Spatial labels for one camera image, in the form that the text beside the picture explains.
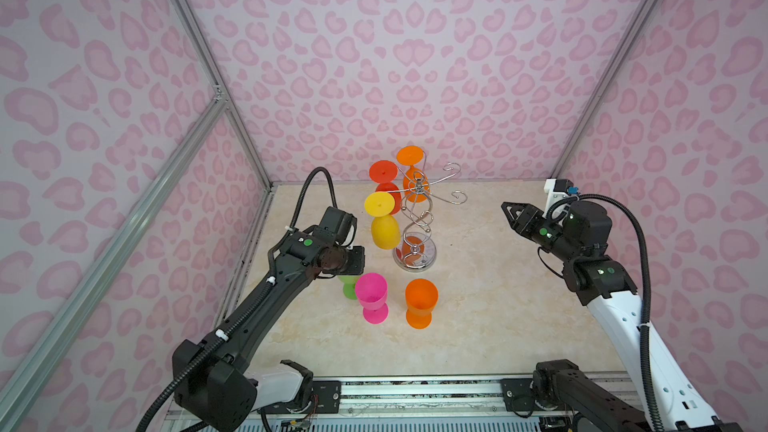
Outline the green wine glass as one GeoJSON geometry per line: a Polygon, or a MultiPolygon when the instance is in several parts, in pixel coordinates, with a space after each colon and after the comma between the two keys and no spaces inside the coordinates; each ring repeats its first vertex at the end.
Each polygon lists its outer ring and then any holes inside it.
{"type": "Polygon", "coordinates": [[[344,296],[349,300],[356,300],[356,285],[358,283],[358,280],[360,279],[359,276],[350,276],[350,275],[342,275],[338,276],[338,279],[343,284],[343,294],[344,296]]]}

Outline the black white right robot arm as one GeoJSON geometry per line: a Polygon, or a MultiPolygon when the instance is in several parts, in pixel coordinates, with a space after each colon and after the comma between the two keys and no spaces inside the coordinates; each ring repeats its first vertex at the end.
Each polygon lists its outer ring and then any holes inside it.
{"type": "Polygon", "coordinates": [[[620,202],[599,194],[570,196],[546,211],[504,202],[510,228],[561,261],[561,276],[603,328],[634,385],[642,406],[633,407],[590,379],[570,360],[540,362],[532,373],[534,406],[571,410],[602,431],[738,431],[698,393],[651,322],[652,290],[647,241],[637,219],[640,285],[607,253],[613,227],[605,207],[620,202]]]}

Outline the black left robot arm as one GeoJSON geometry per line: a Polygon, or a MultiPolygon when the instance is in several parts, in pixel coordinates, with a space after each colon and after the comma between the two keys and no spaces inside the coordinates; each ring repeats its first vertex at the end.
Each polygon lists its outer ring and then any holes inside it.
{"type": "Polygon", "coordinates": [[[360,276],[365,248],[345,243],[354,215],[329,206],[318,225],[291,227],[267,253],[268,271],[245,300],[199,342],[172,355],[173,399],[205,426],[234,431],[266,396],[261,379],[245,372],[257,348],[290,303],[315,280],[360,276]]]}

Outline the chrome wire wine glass rack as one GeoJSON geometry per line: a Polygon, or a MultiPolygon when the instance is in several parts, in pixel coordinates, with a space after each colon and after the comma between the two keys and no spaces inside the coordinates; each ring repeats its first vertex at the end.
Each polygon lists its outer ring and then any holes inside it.
{"type": "MultiPolygon", "coordinates": [[[[398,169],[404,178],[406,168],[399,164],[398,169]]],[[[404,197],[404,190],[399,187],[402,194],[400,213],[405,222],[400,243],[392,252],[392,256],[400,268],[411,273],[424,272],[436,262],[437,247],[432,238],[435,201],[451,205],[462,205],[467,201],[467,195],[460,190],[454,190],[450,198],[436,195],[431,190],[432,183],[429,179],[428,181],[430,191],[425,192],[427,200],[422,203],[409,202],[404,197]]]]}

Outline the red wine glass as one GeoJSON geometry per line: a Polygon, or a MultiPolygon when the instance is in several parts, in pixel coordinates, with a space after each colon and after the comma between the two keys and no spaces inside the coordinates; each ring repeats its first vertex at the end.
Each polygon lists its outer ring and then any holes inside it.
{"type": "Polygon", "coordinates": [[[370,179],[377,184],[376,191],[387,192],[394,200],[391,215],[398,213],[402,205],[402,194],[394,183],[398,172],[397,166],[388,160],[377,161],[369,169],[370,179]]]}

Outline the yellow wine glass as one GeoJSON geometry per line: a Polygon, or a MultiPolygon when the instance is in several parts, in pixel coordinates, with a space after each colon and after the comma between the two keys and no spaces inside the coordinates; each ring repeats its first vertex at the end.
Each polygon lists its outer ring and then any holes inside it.
{"type": "Polygon", "coordinates": [[[373,218],[371,234],[374,244],[382,250],[395,249],[400,243],[400,229],[397,220],[391,215],[395,200],[388,192],[374,192],[365,202],[366,213],[373,218]]]}

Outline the pink wine glass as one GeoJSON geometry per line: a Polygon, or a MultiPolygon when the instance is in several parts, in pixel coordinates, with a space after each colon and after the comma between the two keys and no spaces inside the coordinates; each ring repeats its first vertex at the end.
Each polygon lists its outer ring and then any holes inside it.
{"type": "Polygon", "coordinates": [[[378,273],[362,275],[355,286],[355,293],[363,318],[368,323],[378,325],[388,318],[388,282],[385,277],[378,273]]]}

